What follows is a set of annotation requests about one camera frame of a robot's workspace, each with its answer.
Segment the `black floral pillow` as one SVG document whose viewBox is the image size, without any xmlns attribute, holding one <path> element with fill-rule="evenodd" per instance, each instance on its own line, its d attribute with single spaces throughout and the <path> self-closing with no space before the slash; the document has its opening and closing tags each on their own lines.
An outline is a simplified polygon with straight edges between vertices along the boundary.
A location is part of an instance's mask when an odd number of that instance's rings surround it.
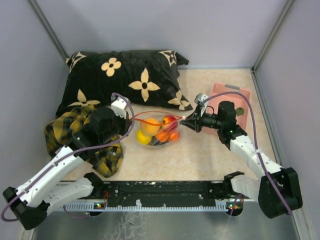
<svg viewBox="0 0 320 240">
<path fill-rule="evenodd" d="M 178 66 L 189 60 L 174 50 L 78 51 L 66 60 L 69 74 L 56 116 L 75 107 L 103 107 L 112 93 L 144 106 L 192 110 L 183 95 Z"/>
</svg>

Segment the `yellow lemon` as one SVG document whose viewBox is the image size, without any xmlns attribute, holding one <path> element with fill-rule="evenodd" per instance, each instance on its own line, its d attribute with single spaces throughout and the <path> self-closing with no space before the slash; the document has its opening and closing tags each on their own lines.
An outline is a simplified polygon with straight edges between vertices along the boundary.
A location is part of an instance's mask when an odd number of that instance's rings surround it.
<svg viewBox="0 0 320 240">
<path fill-rule="evenodd" d="M 144 132 L 141 129 L 139 129 L 136 132 L 136 140 L 141 145 L 149 145 L 152 141 L 152 136 L 145 135 Z"/>
</svg>

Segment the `clear zip top bag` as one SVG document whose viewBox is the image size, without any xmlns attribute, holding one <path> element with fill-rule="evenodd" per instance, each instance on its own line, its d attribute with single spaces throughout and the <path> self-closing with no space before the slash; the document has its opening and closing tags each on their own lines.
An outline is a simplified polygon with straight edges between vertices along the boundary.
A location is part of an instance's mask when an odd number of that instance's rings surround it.
<svg viewBox="0 0 320 240">
<path fill-rule="evenodd" d="M 181 120 L 185 117 L 168 111 L 149 110 L 134 115 L 133 137 L 146 148 L 163 148 L 181 139 Z"/>
</svg>

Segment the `yellow plaid shirt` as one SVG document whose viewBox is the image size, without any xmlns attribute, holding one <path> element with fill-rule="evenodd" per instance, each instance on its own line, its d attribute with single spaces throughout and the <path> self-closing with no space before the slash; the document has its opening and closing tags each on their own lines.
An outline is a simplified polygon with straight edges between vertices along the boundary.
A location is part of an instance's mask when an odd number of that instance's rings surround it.
<svg viewBox="0 0 320 240">
<path fill-rule="evenodd" d="M 90 123 L 92 114 L 98 110 L 93 105 L 74 107 L 51 121 L 44 129 L 46 149 L 51 158 L 54 158 L 59 149 L 66 145 L 68 140 L 84 126 Z M 124 150 L 121 143 L 96 151 L 85 159 L 92 168 L 105 178 L 115 175 L 124 159 Z"/>
</svg>

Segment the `orange tangerine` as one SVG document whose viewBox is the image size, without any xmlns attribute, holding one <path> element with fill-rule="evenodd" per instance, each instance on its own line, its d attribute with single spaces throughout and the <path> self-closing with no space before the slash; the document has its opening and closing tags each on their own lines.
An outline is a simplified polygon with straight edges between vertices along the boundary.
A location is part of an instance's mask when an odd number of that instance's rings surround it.
<svg viewBox="0 0 320 240">
<path fill-rule="evenodd" d="M 155 136 L 156 140 L 160 143 L 164 143 L 169 139 L 169 133 L 166 131 L 161 131 Z"/>
<path fill-rule="evenodd" d="M 170 134 L 169 136 L 169 141 L 170 142 L 177 142 L 180 138 L 180 132 L 179 131 L 174 131 Z"/>
</svg>

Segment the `yellow-orange peach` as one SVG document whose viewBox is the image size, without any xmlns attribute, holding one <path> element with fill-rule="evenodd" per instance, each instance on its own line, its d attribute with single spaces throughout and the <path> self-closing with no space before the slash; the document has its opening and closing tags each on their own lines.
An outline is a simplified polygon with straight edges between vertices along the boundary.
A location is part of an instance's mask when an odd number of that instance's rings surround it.
<svg viewBox="0 0 320 240">
<path fill-rule="evenodd" d="M 140 129 L 144 132 L 145 135 L 155 136 L 159 132 L 159 124 L 160 123 L 156 118 L 145 118 L 140 123 Z"/>
</svg>

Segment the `loose green leaf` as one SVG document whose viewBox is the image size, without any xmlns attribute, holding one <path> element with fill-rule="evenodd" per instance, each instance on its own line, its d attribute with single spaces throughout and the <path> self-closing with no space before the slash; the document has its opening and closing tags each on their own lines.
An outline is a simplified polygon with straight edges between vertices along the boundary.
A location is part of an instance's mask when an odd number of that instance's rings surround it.
<svg viewBox="0 0 320 240">
<path fill-rule="evenodd" d="M 238 108 L 236 109 L 236 115 L 237 115 L 237 116 L 242 116 L 244 113 L 245 113 L 245 109 L 244 109 L 244 108 L 238 107 Z"/>
</svg>

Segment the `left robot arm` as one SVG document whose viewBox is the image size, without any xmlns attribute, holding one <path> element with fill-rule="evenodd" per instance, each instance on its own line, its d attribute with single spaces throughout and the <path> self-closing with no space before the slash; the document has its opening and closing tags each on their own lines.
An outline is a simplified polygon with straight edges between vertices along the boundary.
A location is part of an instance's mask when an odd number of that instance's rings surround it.
<svg viewBox="0 0 320 240">
<path fill-rule="evenodd" d="M 67 203 L 84 198 L 101 197 L 104 192 L 101 177 L 109 178 L 117 173 L 124 151 L 120 138 L 126 137 L 132 129 L 132 120 L 125 108 L 113 106 L 100 108 L 90 113 L 83 122 L 73 122 L 62 137 L 48 141 L 52 160 L 30 180 L 19 187 L 8 187 L 2 193 L 7 205 L 1 212 L 1 219 L 7 210 L 15 215 L 25 230 L 40 225 L 55 209 Z M 86 173 L 78 181 L 54 190 L 53 188 L 69 172 L 88 161 L 95 172 Z"/>
</svg>

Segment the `red apple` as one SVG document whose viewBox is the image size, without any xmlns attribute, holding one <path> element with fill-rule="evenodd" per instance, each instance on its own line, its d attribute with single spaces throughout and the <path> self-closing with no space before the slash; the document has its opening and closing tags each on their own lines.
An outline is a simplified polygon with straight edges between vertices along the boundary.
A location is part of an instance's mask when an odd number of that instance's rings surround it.
<svg viewBox="0 0 320 240">
<path fill-rule="evenodd" d="M 162 130 L 165 132 L 175 131 L 178 127 L 178 121 L 173 115 L 166 115 L 161 120 Z"/>
</svg>

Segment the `pink plastic basket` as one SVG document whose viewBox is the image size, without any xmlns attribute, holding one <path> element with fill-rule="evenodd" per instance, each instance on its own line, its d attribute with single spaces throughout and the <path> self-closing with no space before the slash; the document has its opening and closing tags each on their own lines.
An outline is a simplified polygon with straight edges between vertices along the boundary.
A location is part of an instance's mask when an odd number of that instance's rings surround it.
<svg viewBox="0 0 320 240">
<path fill-rule="evenodd" d="M 226 84 L 226 83 L 215 83 L 213 85 L 211 95 L 215 96 L 220 93 L 225 93 L 225 92 L 238 92 L 244 95 L 248 101 L 251 99 L 251 91 L 247 90 L 245 88 L 241 88 L 238 86 Z M 249 106 L 246 100 L 238 95 L 238 94 L 226 94 L 226 95 L 221 95 L 216 98 L 211 99 L 208 102 L 208 107 L 206 108 L 206 113 L 207 114 L 217 114 L 218 113 L 218 108 L 219 108 L 219 103 L 223 101 L 229 101 L 234 103 L 234 108 L 235 110 L 239 107 L 244 108 L 244 114 L 241 116 L 237 116 L 236 114 L 236 123 L 243 129 L 246 130 L 247 127 L 247 122 L 248 122 L 248 115 L 250 114 Z"/>
</svg>

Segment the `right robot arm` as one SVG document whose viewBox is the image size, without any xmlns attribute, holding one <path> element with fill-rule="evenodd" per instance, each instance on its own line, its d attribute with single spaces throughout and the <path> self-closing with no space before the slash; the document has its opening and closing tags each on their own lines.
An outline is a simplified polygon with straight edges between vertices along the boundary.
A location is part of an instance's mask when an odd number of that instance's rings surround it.
<svg viewBox="0 0 320 240">
<path fill-rule="evenodd" d="M 248 134 L 237 124 L 233 102 L 222 101 L 216 114 L 208 114 L 205 105 L 199 103 L 195 111 L 181 120 L 181 125 L 199 133 L 202 128 L 217 131 L 220 142 L 228 150 L 241 157 L 256 180 L 242 173 L 229 174 L 223 185 L 223 192 L 229 198 L 238 194 L 258 202 L 262 212 L 270 219 L 302 208 L 303 199 L 299 177 L 292 168 L 284 168 L 271 160 Z"/>
</svg>

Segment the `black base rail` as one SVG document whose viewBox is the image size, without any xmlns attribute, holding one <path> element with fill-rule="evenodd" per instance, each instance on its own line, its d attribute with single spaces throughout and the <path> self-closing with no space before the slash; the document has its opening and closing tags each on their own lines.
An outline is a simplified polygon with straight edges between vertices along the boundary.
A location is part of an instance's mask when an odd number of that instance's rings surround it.
<svg viewBox="0 0 320 240">
<path fill-rule="evenodd" d="M 106 201 L 108 207 L 215 206 L 239 195 L 226 181 L 105 181 L 97 193 L 83 200 Z"/>
</svg>

